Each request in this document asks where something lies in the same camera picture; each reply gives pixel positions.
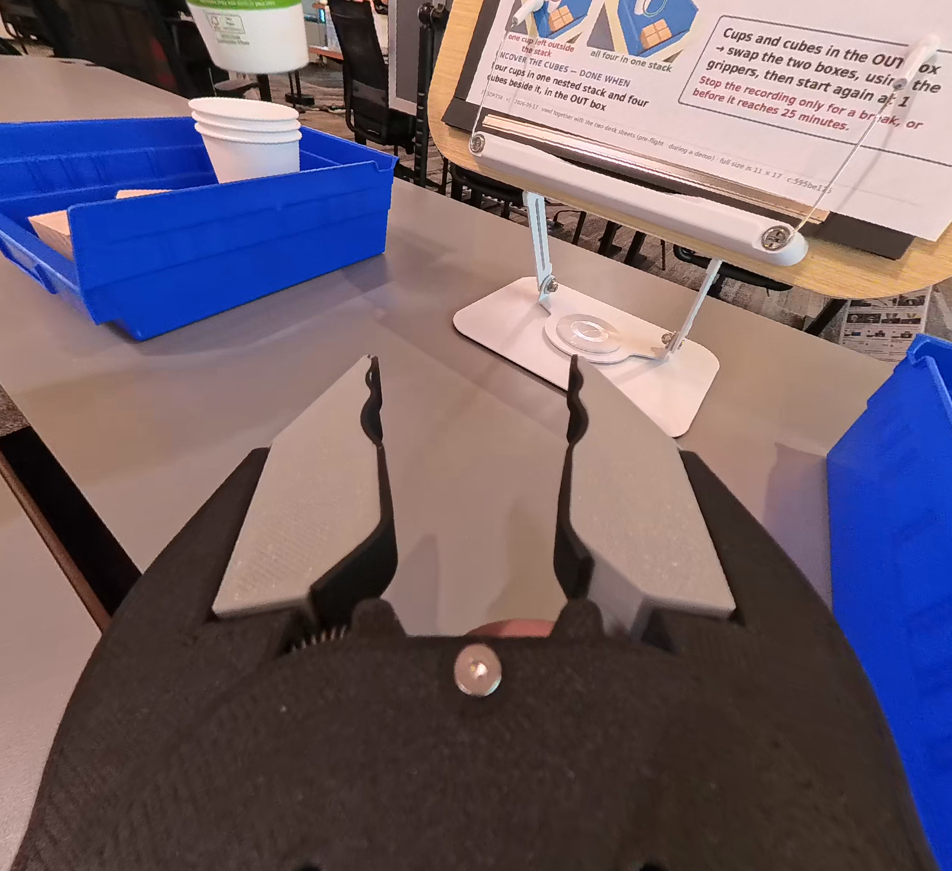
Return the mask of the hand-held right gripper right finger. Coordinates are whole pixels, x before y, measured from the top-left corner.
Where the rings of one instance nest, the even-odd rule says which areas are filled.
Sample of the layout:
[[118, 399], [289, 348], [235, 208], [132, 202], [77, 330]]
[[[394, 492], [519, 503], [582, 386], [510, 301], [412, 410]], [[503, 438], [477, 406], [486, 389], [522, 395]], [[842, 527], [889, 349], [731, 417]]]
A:
[[570, 359], [554, 570], [605, 633], [640, 638], [656, 610], [726, 620], [735, 600], [672, 437], [595, 365]]

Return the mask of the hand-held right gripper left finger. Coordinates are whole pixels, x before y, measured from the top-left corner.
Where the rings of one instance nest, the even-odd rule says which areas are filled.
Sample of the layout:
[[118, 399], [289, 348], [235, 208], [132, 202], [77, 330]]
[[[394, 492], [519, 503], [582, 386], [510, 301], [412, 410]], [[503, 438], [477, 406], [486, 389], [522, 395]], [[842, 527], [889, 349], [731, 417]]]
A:
[[398, 566], [375, 356], [363, 356], [268, 449], [212, 609], [351, 623]]

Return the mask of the blue plastic bin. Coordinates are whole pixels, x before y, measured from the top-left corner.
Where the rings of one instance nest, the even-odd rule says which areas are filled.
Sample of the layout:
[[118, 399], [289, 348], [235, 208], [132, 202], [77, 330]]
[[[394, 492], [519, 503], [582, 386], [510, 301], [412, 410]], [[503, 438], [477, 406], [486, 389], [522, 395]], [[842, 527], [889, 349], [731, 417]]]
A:
[[[302, 129], [296, 174], [221, 185], [186, 117], [2, 124], [2, 255], [145, 341], [386, 249], [397, 159]], [[66, 210], [74, 261], [31, 215]]]
[[827, 455], [832, 608], [951, 868], [951, 345], [920, 334]]

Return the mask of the black office chair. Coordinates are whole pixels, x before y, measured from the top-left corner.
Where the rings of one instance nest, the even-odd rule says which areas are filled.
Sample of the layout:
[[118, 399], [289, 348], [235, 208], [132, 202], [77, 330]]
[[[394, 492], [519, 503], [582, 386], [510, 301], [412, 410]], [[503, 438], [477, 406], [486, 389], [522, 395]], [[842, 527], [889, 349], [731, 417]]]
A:
[[413, 149], [415, 118], [389, 105], [388, 70], [378, 39], [373, 5], [327, 0], [343, 54], [345, 120], [358, 143], [395, 153]]
[[[707, 269], [712, 261], [711, 258], [704, 257], [696, 253], [694, 250], [683, 246], [672, 246], [672, 250], [674, 257], [677, 260], [698, 268]], [[708, 295], [713, 295], [717, 298], [720, 298], [722, 284], [727, 280], [741, 282], [745, 285], [754, 286], [766, 291], [787, 292], [792, 289], [792, 285], [790, 284], [772, 280], [761, 274], [750, 272], [732, 263], [722, 261], [720, 263], [720, 269], [718, 271], [714, 287], [709, 290]]]
[[484, 198], [494, 199], [502, 206], [502, 218], [505, 220], [509, 219], [511, 209], [526, 208], [523, 191], [517, 187], [480, 175], [455, 163], [449, 163], [448, 172], [451, 179], [449, 195], [454, 200], [464, 201], [465, 190], [470, 192], [469, 205], [478, 209], [482, 209]]

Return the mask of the newspaper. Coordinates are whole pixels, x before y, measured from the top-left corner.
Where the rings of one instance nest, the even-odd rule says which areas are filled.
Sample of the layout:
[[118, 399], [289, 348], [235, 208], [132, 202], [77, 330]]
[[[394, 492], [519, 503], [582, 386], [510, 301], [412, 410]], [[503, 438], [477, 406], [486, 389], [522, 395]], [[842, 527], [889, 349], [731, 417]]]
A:
[[844, 309], [839, 345], [896, 365], [911, 342], [925, 332], [932, 287], [909, 294], [850, 301]]

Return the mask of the white wooden document stand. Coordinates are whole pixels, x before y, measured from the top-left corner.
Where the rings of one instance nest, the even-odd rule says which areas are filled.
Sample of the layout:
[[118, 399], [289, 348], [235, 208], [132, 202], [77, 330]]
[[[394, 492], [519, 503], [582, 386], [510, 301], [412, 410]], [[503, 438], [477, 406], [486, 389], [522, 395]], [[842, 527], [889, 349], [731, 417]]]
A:
[[[568, 163], [563, 148], [578, 158], [616, 158], [625, 166], [634, 155], [606, 154], [592, 140], [553, 131], [477, 106], [470, 135], [442, 122], [454, 95], [467, 46], [450, 34], [438, 56], [430, 98], [438, 147], [450, 161], [523, 191], [535, 252], [535, 289], [521, 279], [460, 310], [457, 329], [472, 341], [533, 374], [565, 387], [568, 360], [593, 361], [631, 401], [668, 434], [684, 434], [708, 393], [719, 363], [687, 341], [703, 294], [722, 261], [778, 282], [801, 286], [829, 299], [849, 301], [917, 290], [950, 278], [950, 223], [939, 238], [914, 238], [898, 259], [882, 258], [808, 235], [812, 222], [830, 222], [832, 212], [794, 204], [793, 219], [768, 217], [701, 197], [643, 188]], [[544, 199], [558, 200], [607, 221], [629, 226], [672, 246], [711, 258], [695, 302], [677, 329], [634, 317], [556, 278], [547, 246]]]

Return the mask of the black backing board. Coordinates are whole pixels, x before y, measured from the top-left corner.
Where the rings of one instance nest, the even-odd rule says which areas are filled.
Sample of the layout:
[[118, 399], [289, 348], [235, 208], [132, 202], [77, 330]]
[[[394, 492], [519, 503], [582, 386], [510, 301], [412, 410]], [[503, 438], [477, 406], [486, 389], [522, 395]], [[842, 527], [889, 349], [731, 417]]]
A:
[[[466, 101], [472, 80], [475, 78], [482, 47], [489, 34], [494, 11], [486, 4], [488, 0], [453, 0], [453, 15], [447, 25], [447, 40], [450, 34], [459, 34], [467, 46], [467, 55], [461, 64], [460, 77], [453, 97], [446, 103], [441, 118], [443, 124], [456, 134], [470, 135], [477, 124], [477, 106]], [[569, 155], [563, 148], [554, 151], [555, 156], [568, 156], [568, 163], [579, 169], [593, 171], [603, 177], [613, 177], [643, 188], [653, 188], [664, 193], [708, 198], [748, 212], [760, 212], [768, 217], [794, 221], [794, 206], [790, 201], [735, 185], [710, 174], [688, 171], [673, 164], [636, 156], [632, 166], [627, 167], [616, 158], [578, 158]], [[830, 222], [812, 222], [807, 234], [818, 236], [828, 243], [847, 246], [887, 259], [898, 259], [913, 243], [913, 237], [887, 227], [862, 222], [843, 215], [833, 214]]]

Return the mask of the wooden cube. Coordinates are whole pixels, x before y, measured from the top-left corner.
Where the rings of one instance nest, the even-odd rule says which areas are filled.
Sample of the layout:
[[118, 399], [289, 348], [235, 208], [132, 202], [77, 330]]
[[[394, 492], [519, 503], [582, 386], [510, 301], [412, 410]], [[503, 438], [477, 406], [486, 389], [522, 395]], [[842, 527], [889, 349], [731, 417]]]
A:
[[33, 232], [46, 246], [62, 257], [74, 261], [72, 234], [65, 209], [31, 215], [28, 222]]

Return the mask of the black tripod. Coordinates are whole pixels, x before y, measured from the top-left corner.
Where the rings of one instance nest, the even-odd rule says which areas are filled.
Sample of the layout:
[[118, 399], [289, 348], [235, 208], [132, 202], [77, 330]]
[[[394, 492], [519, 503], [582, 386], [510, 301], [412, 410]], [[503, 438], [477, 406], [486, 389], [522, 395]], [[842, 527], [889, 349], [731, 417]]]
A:
[[418, 187], [437, 186], [427, 174], [430, 150], [428, 99], [438, 54], [438, 44], [446, 29], [449, 11], [441, 3], [422, 4], [418, 11], [420, 23], [415, 107], [415, 134], [413, 141], [413, 183]]

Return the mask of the printed instruction sheet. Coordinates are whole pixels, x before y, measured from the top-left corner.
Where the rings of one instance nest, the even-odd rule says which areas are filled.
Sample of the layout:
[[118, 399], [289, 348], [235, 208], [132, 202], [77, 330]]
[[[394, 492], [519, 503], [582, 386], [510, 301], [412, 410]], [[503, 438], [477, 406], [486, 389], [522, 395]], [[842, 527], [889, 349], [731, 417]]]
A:
[[914, 238], [950, 223], [951, 0], [484, 0], [471, 106]]

